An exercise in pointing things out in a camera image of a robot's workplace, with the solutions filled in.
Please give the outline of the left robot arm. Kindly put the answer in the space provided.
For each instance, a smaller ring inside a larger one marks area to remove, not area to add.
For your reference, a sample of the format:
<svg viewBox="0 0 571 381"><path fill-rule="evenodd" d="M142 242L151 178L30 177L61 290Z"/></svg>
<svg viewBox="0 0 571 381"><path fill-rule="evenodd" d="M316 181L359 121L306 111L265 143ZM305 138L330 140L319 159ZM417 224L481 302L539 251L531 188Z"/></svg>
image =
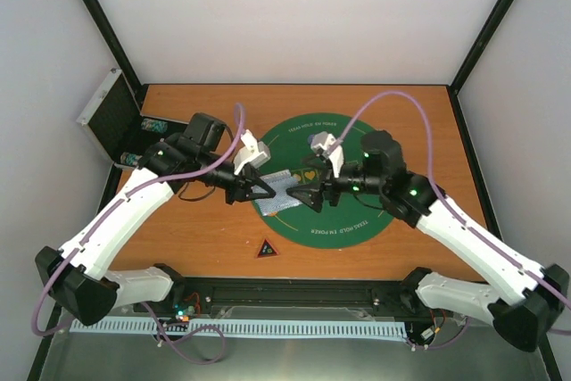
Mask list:
<svg viewBox="0 0 571 381"><path fill-rule="evenodd" d="M241 104L235 116L236 135L222 155L215 151L227 126L204 113L195 114L184 132L150 146L124 187L84 229L59 248L46 246L37 254L42 295L85 326L139 302L179 310L186 300L184 279L171 267L157 263L112 271L110 266L145 221L185 184L199 181L221 189L228 204L275 196L258 171L269 159L269 149L245 128Z"/></svg>

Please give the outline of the blue playing card deck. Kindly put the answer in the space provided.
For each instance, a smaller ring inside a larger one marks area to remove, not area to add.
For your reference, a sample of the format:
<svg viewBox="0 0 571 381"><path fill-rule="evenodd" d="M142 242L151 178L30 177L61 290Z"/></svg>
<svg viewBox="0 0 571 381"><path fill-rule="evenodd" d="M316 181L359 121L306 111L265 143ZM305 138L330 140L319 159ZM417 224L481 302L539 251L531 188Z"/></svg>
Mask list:
<svg viewBox="0 0 571 381"><path fill-rule="evenodd" d="M260 213L268 217L275 213L300 206L302 203L290 196L286 190L297 185L298 181L290 170L281 170L261 177L276 193L268 199L256 200Z"/></svg>

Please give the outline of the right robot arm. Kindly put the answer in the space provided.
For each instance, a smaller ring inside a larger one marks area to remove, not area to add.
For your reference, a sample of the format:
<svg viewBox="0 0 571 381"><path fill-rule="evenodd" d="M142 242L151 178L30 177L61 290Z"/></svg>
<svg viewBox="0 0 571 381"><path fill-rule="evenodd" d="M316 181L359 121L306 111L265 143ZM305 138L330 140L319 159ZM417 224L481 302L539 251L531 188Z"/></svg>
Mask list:
<svg viewBox="0 0 571 381"><path fill-rule="evenodd" d="M318 181L290 187L287 194L315 212L324 204L335 207L344 194L377 197L382 210L444 245L484 279L478 284L417 268L401 284L404 305L477 319L520 351L535 351L564 310L567 272L510 248L432 180L408 170L401 145L388 132L368 132L360 147L362 161L347 163L333 135L317 134L311 149L326 167Z"/></svg>

